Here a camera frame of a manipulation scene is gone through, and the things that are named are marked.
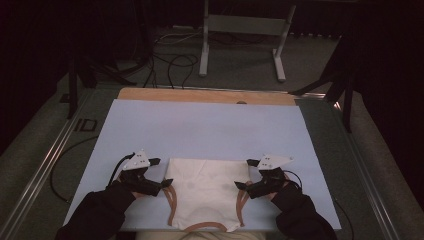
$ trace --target folded cloth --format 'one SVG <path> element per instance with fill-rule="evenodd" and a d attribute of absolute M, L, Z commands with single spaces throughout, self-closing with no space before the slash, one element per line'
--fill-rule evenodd
<path fill-rule="evenodd" d="M 249 181 L 245 161 L 170 159 L 164 189 L 171 207 L 168 224 L 184 230 L 218 228 L 232 232 L 244 226 L 241 210 L 249 198 L 234 181 Z"/>

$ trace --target table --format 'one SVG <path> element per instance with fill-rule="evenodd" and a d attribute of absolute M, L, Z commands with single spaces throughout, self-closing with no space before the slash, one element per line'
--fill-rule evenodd
<path fill-rule="evenodd" d="M 264 34 L 280 36 L 281 40 L 277 49 L 273 49 L 273 59 L 275 69 L 277 71 L 277 80 L 279 82 L 286 81 L 283 64 L 281 62 L 281 52 L 287 39 L 290 29 L 291 20 L 293 18 L 296 5 L 292 4 L 286 16 L 286 19 L 268 19 L 253 18 L 240 16 L 224 16 L 209 14 L 209 0 L 205 0 L 204 17 L 203 17 L 203 46 L 200 58 L 199 75 L 204 77 L 207 75 L 209 44 L 209 31 L 216 32 L 232 32 L 232 33 L 248 33 L 248 34 Z"/>
<path fill-rule="evenodd" d="M 240 118 L 244 120 L 228 121 L 234 120 L 234 114 L 244 114 Z M 168 121 L 166 116 L 172 116 L 172 121 Z M 190 135 L 189 143 L 181 143 L 186 140 L 178 138 L 179 134 Z M 146 177 L 154 181 L 163 178 L 169 157 L 245 160 L 252 156 L 260 158 L 260 154 L 265 153 L 278 154 L 279 151 L 281 155 L 290 152 L 296 163 L 286 169 L 300 174 L 304 190 L 315 201 L 317 211 L 335 229 L 340 229 L 318 159 L 293 96 L 278 92 L 137 88 L 124 88 L 112 104 L 65 222 L 86 193 L 104 188 L 117 161 L 131 151 L 140 150 L 137 149 L 140 145 L 145 147 L 148 157 L 162 159 L 161 164 L 149 168 L 146 173 Z M 259 180 L 257 170 L 251 169 L 250 174 L 254 182 Z M 176 230 L 166 225 L 169 212 L 162 192 L 156 198 L 136 201 L 126 212 L 122 230 Z M 250 200 L 243 209 L 246 226 L 240 230 L 276 230 L 274 219 L 278 213 L 279 210 L 266 199 Z"/>

